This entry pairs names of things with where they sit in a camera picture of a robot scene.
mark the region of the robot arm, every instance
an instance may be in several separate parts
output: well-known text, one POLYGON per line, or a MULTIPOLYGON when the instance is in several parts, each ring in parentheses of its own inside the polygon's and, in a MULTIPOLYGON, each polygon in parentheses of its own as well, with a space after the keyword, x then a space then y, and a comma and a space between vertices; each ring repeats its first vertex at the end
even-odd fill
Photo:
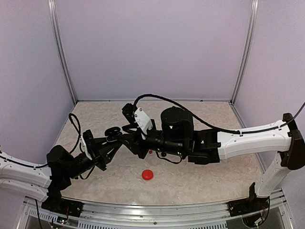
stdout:
POLYGON ((46 167, 12 158, 2 152, 0 187, 14 189, 43 201, 42 207, 45 209, 62 214, 66 214, 69 209, 70 215, 79 216, 82 203, 61 198, 60 191, 71 185, 71 178, 78 178, 94 166, 104 171, 122 145, 141 159, 145 158, 149 150, 154 150, 163 156, 172 154, 181 159, 188 158, 188 162, 199 165, 219 163, 220 160, 237 155, 278 151, 259 183, 250 187, 249 198, 228 203, 230 213, 234 216, 257 210, 255 206, 265 203, 273 189, 291 170, 305 165, 305 144, 294 120, 280 127, 292 119, 291 114, 284 114, 283 120, 269 125, 240 129, 239 134, 215 129, 196 131, 191 113, 178 107, 162 112, 162 130, 156 129, 154 120, 141 108, 134 111, 132 104, 123 108, 123 115, 130 123, 122 127, 127 134, 113 127, 105 132, 106 137, 94 138, 91 131, 87 130, 81 137, 83 153, 73 157, 62 146, 55 146, 47 154, 46 167), (279 128, 243 134, 273 126, 279 128))

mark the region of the table surface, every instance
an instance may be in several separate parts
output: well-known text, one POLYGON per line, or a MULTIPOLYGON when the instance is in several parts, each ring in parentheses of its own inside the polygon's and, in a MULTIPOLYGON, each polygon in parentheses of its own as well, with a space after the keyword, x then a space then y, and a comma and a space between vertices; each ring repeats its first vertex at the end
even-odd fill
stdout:
MULTIPOLYGON (((104 137, 104 131, 113 126, 128 124, 122 115, 127 102, 80 102, 73 113, 81 123, 81 131, 91 129, 94 137, 104 137)), ((180 102, 203 120, 222 128, 240 128, 228 103, 180 102)), ((154 119, 161 129, 160 114, 171 104, 163 101, 140 101, 137 105, 154 119)), ((194 120, 195 130, 207 129, 194 120)), ((57 144, 70 151, 77 133, 70 122, 64 126, 57 144)), ((74 156, 80 153, 75 150, 74 156)), ((171 160, 176 156, 168 155, 171 160)), ((72 185, 61 193, 64 197, 102 203, 128 205, 181 205, 207 203, 243 198, 249 186, 261 176, 255 155, 243 155, 205 166, 188 163, 171 164, 147 154, 139 159, 122 146, 106 171, 95 168, 87 180, 71 180, 72 185), (154 177, 142 179, 142 172, 150 169, 154 177)))

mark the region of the beige tabletop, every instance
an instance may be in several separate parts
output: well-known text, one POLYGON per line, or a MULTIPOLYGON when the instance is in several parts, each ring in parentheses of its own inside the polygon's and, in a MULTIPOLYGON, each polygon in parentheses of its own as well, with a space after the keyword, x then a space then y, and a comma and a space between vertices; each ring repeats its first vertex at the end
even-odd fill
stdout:
MULTIPOLYGON (((104 131, 113 126, 128 124, 122 115, 126 102, 80 102, 73 113, 81 123, 81 131, 91 129, 94 137, 104 137, 104 131)), ((239 128, 238 121, 225 102, 181 102, 203 120, 222 128, 239 128)), ((160 114, 172 106, 163 101, 139 102, 150 118, 161 129, 160 114)), ((197 120, 195 130, 207 127, 197 120)), ((77 140, 77 133, 67 122, 57 144, 70 151, 77 140)), ((74 156, 80 153, 75 150, 74 156)), ((248 195, 249 186, 257 181, 261 171, 255 155, 236 156, 220 163, 194 165, 187 159, 178 165, 147 154, 139 159, 122 146, 106 171, 97 167, 87 180, 72 180, 72 185, 61 193, 64 197, 102 203, 128 205, 180 205, 214 202, 242 198, 248 195), (154 178, 142 179, 142 172, 150 169, 154 178)))

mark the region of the white wall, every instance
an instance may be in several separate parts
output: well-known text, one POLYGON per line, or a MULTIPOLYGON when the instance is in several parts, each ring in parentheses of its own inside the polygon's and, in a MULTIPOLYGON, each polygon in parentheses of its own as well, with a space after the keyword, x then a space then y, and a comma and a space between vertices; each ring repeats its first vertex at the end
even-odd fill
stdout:
POLYGON ((59 26, 80 100, 230 100, 251 0, 59 0, 59 26))
MULTIPOLYGON (((72 109, 47 1, 0 2, 0 145, 45 163, 72 109)), ((12 229, 24 196, 0 189, 0 228, 12 229)))
MULTIPOLYGON (((305 1, 260 0, 251 52, 236 107, 247 126, 293 115, 305 101, 305 1)), ((296 123, 305 136, 305 110, 296 123)), ((263 153, 266 166, 275 153, 263 153)), ((305 221, 305 168, 281 183, 297 229, 305 221)))

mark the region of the red button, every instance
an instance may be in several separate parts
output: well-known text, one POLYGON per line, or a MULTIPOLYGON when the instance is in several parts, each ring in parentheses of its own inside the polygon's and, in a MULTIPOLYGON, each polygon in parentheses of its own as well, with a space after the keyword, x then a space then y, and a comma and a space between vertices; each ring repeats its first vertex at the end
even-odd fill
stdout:
POLYGON ((153 172, 149 169, 142 172, 142 177, 144 180, 151 180, 153 178, 153 172))

